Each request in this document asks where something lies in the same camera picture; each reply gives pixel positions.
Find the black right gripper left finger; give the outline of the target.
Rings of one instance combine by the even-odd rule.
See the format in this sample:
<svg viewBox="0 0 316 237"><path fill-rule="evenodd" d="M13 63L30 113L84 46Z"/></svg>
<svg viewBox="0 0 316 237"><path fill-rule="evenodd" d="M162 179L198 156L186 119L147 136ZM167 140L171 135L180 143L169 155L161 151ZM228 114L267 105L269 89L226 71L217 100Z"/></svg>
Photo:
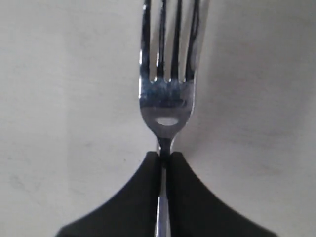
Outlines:
<svg viewBox="0 0 316 237"><path fill-rule="evenodd" d="M147 152L138 170L106 203L62 227L59 237L153 237L155 235L161 165Z"/></svg>

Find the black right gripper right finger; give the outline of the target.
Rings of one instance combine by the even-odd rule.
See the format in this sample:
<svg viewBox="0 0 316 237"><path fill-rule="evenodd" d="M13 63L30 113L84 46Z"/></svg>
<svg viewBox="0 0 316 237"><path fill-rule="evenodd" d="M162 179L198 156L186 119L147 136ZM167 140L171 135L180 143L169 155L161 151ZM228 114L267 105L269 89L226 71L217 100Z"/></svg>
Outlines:
<svg viewBox="0 0 316 237"><path fill-rule="evenodd" d="M166 187L173 237L274 237L216 197L180 152L166 161Z"/></svg>

